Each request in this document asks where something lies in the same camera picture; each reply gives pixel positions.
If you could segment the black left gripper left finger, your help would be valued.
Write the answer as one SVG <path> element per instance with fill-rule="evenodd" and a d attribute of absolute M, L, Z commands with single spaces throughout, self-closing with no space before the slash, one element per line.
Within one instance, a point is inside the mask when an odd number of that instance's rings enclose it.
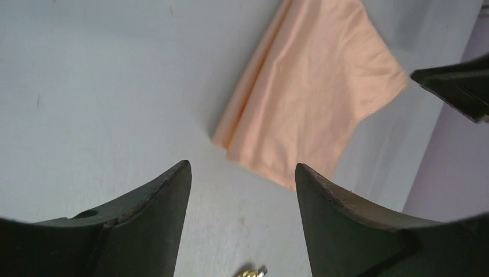
<path fill-rule="evenodd" d="M 191 164 L 73 218 L 1 219 L 2 276 L 173 276 Z"/>

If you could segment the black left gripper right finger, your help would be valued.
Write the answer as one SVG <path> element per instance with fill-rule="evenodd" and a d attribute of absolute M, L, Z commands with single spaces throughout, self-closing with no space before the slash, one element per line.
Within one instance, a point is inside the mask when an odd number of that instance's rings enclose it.
<path fill-rule="evenodd" d="M 313 276 L 487 276 L 488 214 L 436 222 L 364 199 L 306 164 L 296 192 Z"/>

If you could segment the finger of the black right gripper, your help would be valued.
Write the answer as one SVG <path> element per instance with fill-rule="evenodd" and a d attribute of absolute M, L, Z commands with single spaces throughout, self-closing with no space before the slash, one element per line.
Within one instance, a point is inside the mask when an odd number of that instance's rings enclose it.
<path fill-rule="evenodd" d="M 418 69 L 411 79 L 474 123 L 488 123 L 488 54 L 462 63 Z"/>

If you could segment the peach satin napkin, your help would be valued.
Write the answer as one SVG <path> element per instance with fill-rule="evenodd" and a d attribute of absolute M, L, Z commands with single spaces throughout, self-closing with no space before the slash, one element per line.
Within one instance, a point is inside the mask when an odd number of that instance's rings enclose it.
<path fill-rule="evenodd" d="M 295 189 L 297 164 L 331 178 L 358 124 L 407 85 L 362 1 L 284 1 L 212 141 L 229 160 Z"/>

